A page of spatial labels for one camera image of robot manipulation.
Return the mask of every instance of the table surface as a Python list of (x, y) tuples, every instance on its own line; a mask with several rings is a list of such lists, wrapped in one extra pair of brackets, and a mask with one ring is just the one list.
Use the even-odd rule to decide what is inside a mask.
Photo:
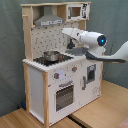
[(71, 114), (87, 128), (115, 128), (128, 118), (128, 89), (102, 80), (101, 97)]
[[(44, 128), (36, 118), (23, 109), (0, 118), (0, 128)], [(64, 118), (50, 128), (81, 128), (69, 118)]]

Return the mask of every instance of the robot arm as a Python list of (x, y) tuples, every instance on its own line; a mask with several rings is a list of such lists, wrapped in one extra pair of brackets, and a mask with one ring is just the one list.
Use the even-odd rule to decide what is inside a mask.
[(77, 28), (63, 28), (62, 33), (69, 35), (79, 41), (80, 44), (89, 46), (86, 58), (88, 60), (97, 60), (104, 62), (124, 63), (128, 61), (128, 41), (111, 56), (98, 54), (98, 48), (106, 45), (106, 37), (101, 33), (83, 31)]

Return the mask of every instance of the toy kitchen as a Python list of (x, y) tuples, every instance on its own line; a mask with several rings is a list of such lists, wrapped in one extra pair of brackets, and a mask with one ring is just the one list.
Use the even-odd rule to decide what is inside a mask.
[(90, 4), (21, 5), (26, 107), (46, 128), (101, 95), (102, 62), (88, 60), (88, 45), (68, 35), (86, 30)]

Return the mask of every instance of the burner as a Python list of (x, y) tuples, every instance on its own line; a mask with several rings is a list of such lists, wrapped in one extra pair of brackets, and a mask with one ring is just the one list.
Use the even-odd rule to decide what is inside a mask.
[(70, 60), (70, 59), (73, 59), (73, 57), (61, 54), (57, 61), (46, 61), (44, 59), (44, 57), (40, 57), (40, 58), (34, 59), (34, 62), (40, 63), (40, 64), (45, 65), (45, 66), (48, 67), (48, 66), (51, 66), (51, 65), (54, 65), (54, 64), (57, 64), (57, 63), (65, 62), (65, 61)]

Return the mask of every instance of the pot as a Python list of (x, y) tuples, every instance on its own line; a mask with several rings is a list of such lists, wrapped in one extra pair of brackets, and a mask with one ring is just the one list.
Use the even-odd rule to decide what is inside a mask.
[(56, 61), (59, 59), (60, 52), (58, 51), (47, 51), (44, 52), (44, 59), (46, 61)]

